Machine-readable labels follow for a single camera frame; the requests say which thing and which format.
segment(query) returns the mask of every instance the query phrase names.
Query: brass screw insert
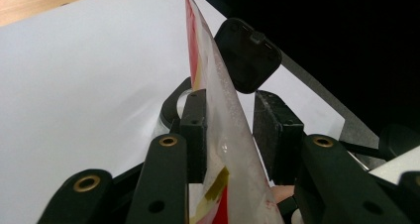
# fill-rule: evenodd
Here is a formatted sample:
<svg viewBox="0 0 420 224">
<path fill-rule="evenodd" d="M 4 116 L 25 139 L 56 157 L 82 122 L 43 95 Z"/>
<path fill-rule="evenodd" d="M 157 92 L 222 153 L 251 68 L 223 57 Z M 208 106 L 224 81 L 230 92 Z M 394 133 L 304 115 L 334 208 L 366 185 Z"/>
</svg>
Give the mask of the brass screw insert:
<svg viewBox="0 0 420 224">
<path fill-rule="evenodd" d="M 101 178 L 97 175 L 88 175 L 85 177 L 80 178 L 73 186 L 74 191 L 76 192 L 86 192 L 90 191 L 93 188 L 95 188 L 99 182 L 101 181 Z"/>
<path fill-rule="evenodd" d="M 158 141 L 159 144 L 161 144 L 164 147 L 171 147 L 173 145 L 176 145 L 178 143 L 178 140 L 174 137 L 164 137 Z"/>
<path fill-rule="evenodd" d="M 325 137 L 314 137 L 312 140 L 317 146 L 323 147 L 323 148 L 330 148 L 334 145 L 334 143 Z"/>
</svg>

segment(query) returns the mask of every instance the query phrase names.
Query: screw hole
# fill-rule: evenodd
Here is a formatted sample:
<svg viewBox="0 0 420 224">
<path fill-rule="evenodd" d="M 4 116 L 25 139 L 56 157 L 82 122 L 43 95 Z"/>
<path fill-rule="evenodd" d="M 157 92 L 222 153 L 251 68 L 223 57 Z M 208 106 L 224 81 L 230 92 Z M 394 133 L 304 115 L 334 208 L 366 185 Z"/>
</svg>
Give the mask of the screw hole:
<svg viewBox="0 0 420 224">
<path fill-rule="evenodd" d="M 175 145 L 178 142 L 178 140 L 174 137 L 164 137 L 158 142 L 164 147 L 171 147 Z"/>
<path fill-rule="evenodd" d="M 74 184 L 73 189 L 76 192 L 89 191 L 95 188 L 99 184 L 100 180 L 101 178 L 97 175 L 85 176 L 85 177 L 80 178 Z"/>
<path fill-rule="evenodd" d="M 323 138 L 323 137 L 315 137 L 313 139 L 313 142 L 320 146 L 320 147 L 324 147 L 324 148 L 330 148 L 334 145 L 334 143 L 328 139 L 328 138 Z"/>
<path fill-rule="evenodd" d="M 149 205 L 149 211 L 151 213 L 158 213 L 164 210 L 164 202 L 162 201 L 154 201 Z"/>
<path fill-rule="evenodd" d="M 365 201 L 364 202 L 364 208 L 376 215 L 382 215 L 383 211 L 382 208 L 380 208 L 378 205 L 376 205 L 375 203 L 371 202 L 371 201 Z"/>
</svg>

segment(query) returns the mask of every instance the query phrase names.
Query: black plastic bracket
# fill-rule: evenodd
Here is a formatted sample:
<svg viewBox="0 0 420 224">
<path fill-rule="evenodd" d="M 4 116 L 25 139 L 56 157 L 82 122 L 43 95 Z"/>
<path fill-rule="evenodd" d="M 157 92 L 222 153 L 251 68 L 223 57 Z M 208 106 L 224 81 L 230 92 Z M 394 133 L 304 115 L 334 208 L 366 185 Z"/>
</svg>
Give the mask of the black plastic bracket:
<svg viewBox="0 0 420 224">
<path fill-rule="evenodd" d="M 202 183 L 207 170 L 207 123 L 206 90 L 198 90 L 188 95 L 179 134 L 187 141 L 188 182 Z"/>
<path fill-rule="evenodd" d="M 307 136 L 301 155 L 294 196 L 305 224 L 411 223 L 335 139 Z"/>
<path fill-rule="evenodd" d="M 268 177 L 277 185 L 294 184 L 301 164 L 303 123 L 277 95 L 258 90 L 253 127 Z"/>
<path fill-rule="evenodd" d="M 50 200 L 39 223 L 105 223 L 112 203 L 112 176 L 87 169 L 71 176 Z"/>
<path fill-rule="evenodd" d="M 281 51 L 238 18 L 227 19 L 214 38 L 235 88 L 255 92 L 281 64 Z"/>
<path fill-rule="evenodd" d="M 187 223 L 186 141 L 177 134 L 154 138 L 126 223 Z"/>
<path fill-rule="evenodd" d="M 420 223 L 420 171 L 404 172 L 398 185 L 373 174 L 371 177 L 413 223 Z"/>
</svg>

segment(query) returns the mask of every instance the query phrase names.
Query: black background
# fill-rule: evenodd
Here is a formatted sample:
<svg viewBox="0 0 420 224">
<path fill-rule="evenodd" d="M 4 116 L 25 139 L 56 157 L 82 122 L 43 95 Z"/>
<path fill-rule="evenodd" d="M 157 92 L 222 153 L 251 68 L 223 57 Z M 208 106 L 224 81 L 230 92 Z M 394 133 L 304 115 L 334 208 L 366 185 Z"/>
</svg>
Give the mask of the black background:
<svg viewBox="0 0 420 224">
<path fill-rule="evenodd" d="M 241 18 L 379 135 L 420 131 L 420 0 L 207 0 Z"/>
</svg>

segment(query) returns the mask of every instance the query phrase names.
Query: white surface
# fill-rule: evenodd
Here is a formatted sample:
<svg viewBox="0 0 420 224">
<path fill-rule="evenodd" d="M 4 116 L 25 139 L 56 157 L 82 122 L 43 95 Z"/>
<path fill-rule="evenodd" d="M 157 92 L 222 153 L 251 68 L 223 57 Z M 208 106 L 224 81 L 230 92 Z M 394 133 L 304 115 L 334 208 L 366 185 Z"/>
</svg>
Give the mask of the white surface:
<svg viewBox="0 0 420 224">
<path fill-rule="evenodd" d="M 291 223 L 292 224 L 304 224 L 302 219 L 302 214 L 300 213 L 299 209 L 296 209 L 293 214 L 291 215 Z"/>
<path fill-rule="evenodd" d="M 407 171 L 420 171 L 420 146 L 406 152 L 386 164 L 370 171 L 380 178 L 398 184 L 401 175 Z"/>
<path fill-rule="evenodd" d="M 215 34 L 225 18 L 196 2 Z M 144 160 L 161 104 L 189 75 L 185 32 L 184 0 L 81 0 L 0 28 L 0 223 L 37 222 L 79 171 Z M 319 98 L 276 74 L 268 91 L 298 116 L 316 111 L 302 118 L 321 124 L 309 133 L 341 131 L 334 110 L 313 110 Z"/>
<path fill-rule="evenodd" d="M 260 88 L 278 95 L 303 122 L 307 135 L 323 134 L 339 140 L 344 118 L 314 91 L 281 66 Z M 253 124 L 253 94 L 240 94 L 249 124 Z"/>
</svg>

